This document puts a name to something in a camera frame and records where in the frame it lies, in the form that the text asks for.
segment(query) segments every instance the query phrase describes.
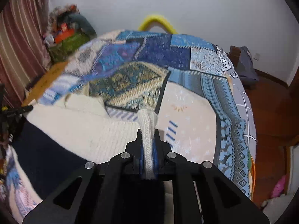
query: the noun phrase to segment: silver bolt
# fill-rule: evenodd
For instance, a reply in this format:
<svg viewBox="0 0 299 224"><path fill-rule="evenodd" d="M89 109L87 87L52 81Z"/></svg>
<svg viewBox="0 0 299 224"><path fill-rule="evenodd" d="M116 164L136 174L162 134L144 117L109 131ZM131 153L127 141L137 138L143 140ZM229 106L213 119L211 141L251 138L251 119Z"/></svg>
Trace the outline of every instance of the silver bolt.
<svg viewBox="0 0 299 224"><path fill-rule="evenodd" d="M91 168L93 168L95 166L95 164L93 162L89 161L84 166L87 169L91 169Z"/></svg>
<svg viewBox="0 0 299 224"><path fill-rule="evenodd" d="M167 153L167 156L169 158L175 158L176 157L176 153L175 152L169 152L169 153Z"/></svg>
<svg viewBox="0 0 299 224"><path fill-rule="evenodd" d="M126 159L126 158L130 157L130 154L128 152L123 152L121 154L121 157L124 158L124 159Z"/></svg>
<svg viewBox="0 0 299 224"><path fill-rule="evenodd" d="M202 163L202 165L205 167L205 168L211 168L213 166L213 164L210 162L210 161L204 161Z"/></svg>

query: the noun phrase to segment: striped curtain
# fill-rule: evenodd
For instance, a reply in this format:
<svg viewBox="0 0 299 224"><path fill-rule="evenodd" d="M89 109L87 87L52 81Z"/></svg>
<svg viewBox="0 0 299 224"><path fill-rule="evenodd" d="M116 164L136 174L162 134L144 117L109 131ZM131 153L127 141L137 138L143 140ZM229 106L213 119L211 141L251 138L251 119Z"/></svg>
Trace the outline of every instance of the striped curtain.
<svg viewBox="0 0 299 224"><path fill-rule="evenodd" d="M21 105L25 86L50 65L41 39L47 14L48 0L9 0L0 13L0 83L11 107Z"/></svg>

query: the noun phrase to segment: white wall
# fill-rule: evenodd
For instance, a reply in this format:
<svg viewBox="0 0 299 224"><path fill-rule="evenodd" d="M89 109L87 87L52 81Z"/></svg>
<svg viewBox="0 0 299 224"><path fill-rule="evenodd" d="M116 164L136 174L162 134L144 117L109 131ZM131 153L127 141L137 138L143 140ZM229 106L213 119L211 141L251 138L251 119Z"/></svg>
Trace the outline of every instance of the white wall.
<svg viewBox="0 0 299 224"><path fill-rule="evenodd" d="M255 68L285 82L299 48L299 24L284 0L50 0L78 5L97 34L137 29L150 14L165 16L179 33L192 34L229 51L247 46L260 53Z"/></svg>

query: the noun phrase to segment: bedspread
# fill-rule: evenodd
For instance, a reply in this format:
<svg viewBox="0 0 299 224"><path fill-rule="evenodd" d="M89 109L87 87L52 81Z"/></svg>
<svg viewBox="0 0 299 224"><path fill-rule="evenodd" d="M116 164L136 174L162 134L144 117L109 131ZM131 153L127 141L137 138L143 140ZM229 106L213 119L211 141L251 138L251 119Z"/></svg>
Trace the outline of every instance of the bedspread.
<svg viewBox="0 0 299 224"><path fill-rule="evenodd" d="M111 32L80 47L38 102L52 105L68 93L101 96L110 117L121 121L138 122L139 109L152 109L161 139L174 152L213 162L250 198L253 115L219 46L191 35Z"/></svg>

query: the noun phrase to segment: yellow tube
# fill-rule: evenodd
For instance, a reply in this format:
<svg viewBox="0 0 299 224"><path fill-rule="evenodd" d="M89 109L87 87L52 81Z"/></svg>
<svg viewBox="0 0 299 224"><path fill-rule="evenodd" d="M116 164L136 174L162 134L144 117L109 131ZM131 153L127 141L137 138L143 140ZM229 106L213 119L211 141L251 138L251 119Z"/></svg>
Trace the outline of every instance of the yellow tube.
<svg viewBox="0 0 299 224"><path fill-rule="evenodd" d="M177 34L177 31L173 28L173 26L161 15L149 15L147 16L140 27L138 28L138 31L146 31L149 25L153 22L157 22L164 26L166 29L166 32L170 34Z"/></svg>

